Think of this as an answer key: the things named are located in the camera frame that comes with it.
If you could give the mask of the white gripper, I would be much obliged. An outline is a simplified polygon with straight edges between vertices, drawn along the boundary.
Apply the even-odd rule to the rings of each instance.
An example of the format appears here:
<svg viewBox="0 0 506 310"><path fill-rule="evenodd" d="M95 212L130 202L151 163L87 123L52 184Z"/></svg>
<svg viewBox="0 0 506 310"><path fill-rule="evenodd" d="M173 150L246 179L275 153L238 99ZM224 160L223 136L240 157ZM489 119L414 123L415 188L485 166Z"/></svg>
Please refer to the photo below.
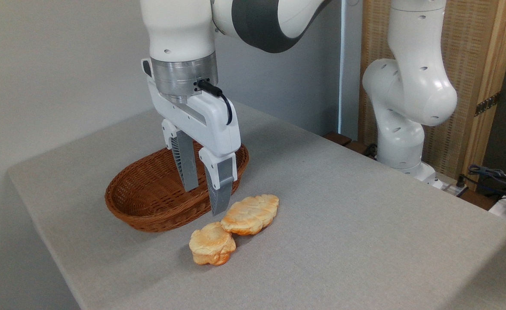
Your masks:
<svg viewBox="0 0 506 310"><path fill-rule="evenodd" d="M162 95L155 85L151 61L143 59L142 66L155 110L165 118L165 145L172 151L184 190L198 187L195 140L203 146L199 157L206 172L212 214L221 214L228 208L233 182L238 179L234 152L241 146L241 134L235 108L231 106L232 122L228 124L228 107L221 98L207 92L189 97Z"/></svg>

